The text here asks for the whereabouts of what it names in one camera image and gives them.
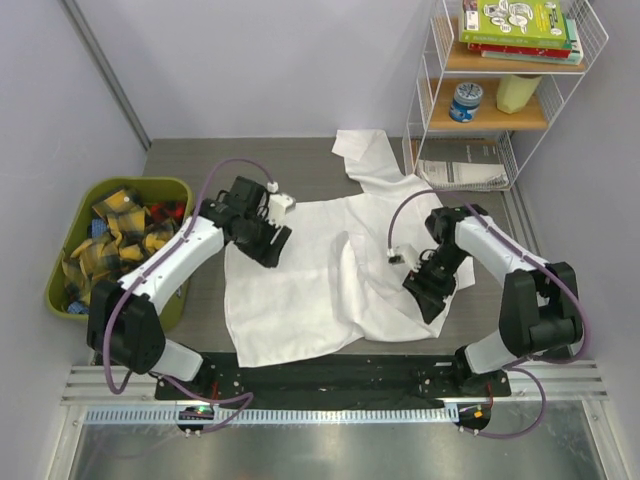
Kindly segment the white long sleeve shirt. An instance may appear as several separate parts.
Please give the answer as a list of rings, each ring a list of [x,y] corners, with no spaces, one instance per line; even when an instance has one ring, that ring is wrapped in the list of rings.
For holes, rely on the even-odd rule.
[[[332,151],[343,157],[360,194],[299,203],[287,216],[292,234],[277,267],[264,268],[230,245],[225,251],[224,315],[242,367],[263,367],[334,353],[364,338],[405,342],[436,338],[446,316],[422,319],[392,266],[387,245],[435,248],[424,221],[441,203],[403,174],[382,130],[340,130]]]

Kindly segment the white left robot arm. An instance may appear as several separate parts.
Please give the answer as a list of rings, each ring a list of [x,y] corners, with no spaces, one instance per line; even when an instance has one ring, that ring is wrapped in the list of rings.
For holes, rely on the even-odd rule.
[[[266,268],[279,263],[292,231],[285,218],[295,207],[276,183],[261,185],[239,176],[230,190],[202,199],[181,229],[132,272],[92,289],[87,344],[105,360],[136,374],[178,380],[190,398],[205,397],[213,375],[197,351],[170,341],[160,315],[188,278],[209,258],[233,244]]]

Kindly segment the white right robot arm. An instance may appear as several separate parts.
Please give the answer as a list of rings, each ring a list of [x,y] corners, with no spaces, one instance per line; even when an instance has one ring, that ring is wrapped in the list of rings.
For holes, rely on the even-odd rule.
[[[425,323],[444,312],[461,285],[456,275],[467,259],[481,263],[502,288],[497,329],[454,353],[451,380],[457,391],[475,394],[504,368],[526,359],[570,360],[570,346],[584,338],[570,265],[549,263],[522,249],[477,204],[437,208],[425,226],[434,249],[418,252],[403,245],[388,252],[390,262],[408,266],[403,286]]]

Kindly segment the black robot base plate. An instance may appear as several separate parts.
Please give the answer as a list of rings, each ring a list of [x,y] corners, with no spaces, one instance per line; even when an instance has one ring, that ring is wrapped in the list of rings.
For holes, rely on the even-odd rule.
[[[272,365],[241,367],[230,352],[206,352],[204,371],[183,387],[207,399],[247,392],[261,410],[344,411],[438,408],[446,398],[511,395],[507,374],[468,377],[452,355],[330,354]]]

